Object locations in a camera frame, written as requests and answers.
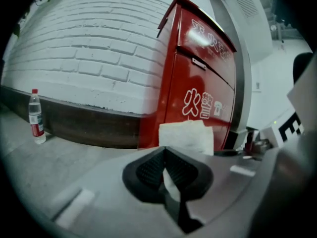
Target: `white brick wall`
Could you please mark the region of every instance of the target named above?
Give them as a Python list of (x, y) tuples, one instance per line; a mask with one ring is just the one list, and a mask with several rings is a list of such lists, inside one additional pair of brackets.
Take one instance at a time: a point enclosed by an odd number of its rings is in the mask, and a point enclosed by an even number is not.
[(51, 0), (22, 30), (2, 84), (141, 114), (145, 92), (159, 91), (161, 73), (154, 71), (162, 70), (166, 45), (156, 40), (157, 26), (168, 6), (166, 0)]

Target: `clear plastic bottle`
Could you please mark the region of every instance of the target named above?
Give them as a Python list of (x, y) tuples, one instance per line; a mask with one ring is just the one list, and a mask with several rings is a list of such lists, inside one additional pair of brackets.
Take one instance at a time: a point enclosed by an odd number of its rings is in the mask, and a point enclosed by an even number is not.
[(46, 136), (44, 133), (42, 109), (37, 89), (32, 89), (32, 95), (29, 102), (29, 121), (35, 143), (44, 143), (46, 141)]

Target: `gray floor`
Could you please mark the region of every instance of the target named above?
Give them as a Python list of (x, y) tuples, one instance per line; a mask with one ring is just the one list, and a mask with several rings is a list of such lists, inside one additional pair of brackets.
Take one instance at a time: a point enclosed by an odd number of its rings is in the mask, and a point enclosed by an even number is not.
[(46, 213), (52, 198), (98, 163), (135, 152), (73, 143), (48, 135), (34, 143), (30, 125), (0, 106), (1, 160), (18, 196)]

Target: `dark baseboard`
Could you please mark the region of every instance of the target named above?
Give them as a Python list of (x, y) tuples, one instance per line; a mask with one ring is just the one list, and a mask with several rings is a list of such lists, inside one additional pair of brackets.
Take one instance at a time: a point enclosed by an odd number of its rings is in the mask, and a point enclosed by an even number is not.
[[(1, 101), (29, 121), (30, 95), (1, 86)], [(45, 131), (76, 143), (109, 148), (137, 148), (140, 115), (108, 111), (41, 97)]]

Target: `red cabinet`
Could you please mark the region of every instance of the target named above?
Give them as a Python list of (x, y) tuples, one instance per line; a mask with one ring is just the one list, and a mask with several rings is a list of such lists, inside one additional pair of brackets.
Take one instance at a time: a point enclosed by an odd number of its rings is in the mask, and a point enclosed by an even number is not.
[(161, 84), (147, 95), (151, 112), (141, 119), (139, 147), (158, 146), (161, 123), (201, 119), (213, 127), (214, 149), (222, 149), (235, 97), (233, 44), (188, 0), (174, 0), (158, 28), (157, 61), (164, 66), (152, 68)]

